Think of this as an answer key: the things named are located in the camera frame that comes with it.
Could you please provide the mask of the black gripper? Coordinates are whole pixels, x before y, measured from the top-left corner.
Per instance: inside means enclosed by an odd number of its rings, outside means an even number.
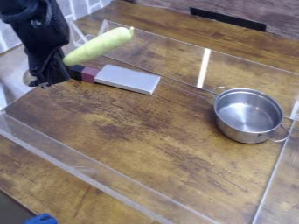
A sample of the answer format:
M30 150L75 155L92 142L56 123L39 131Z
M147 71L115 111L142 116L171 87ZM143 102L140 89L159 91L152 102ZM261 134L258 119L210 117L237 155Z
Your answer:
M31 79L30 87L47 88L71 79L71 72L63 63L64 52L62 45L36 43L24 47L28 57Z

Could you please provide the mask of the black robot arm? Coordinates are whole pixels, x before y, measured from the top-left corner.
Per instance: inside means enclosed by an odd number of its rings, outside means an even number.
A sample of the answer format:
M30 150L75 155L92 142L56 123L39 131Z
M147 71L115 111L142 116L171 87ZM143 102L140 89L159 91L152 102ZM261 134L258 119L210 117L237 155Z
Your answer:
M56 0L0 0L0 19L10 24L28 57L30 87L48 88L68 81L62 48L70 43L71 30Z

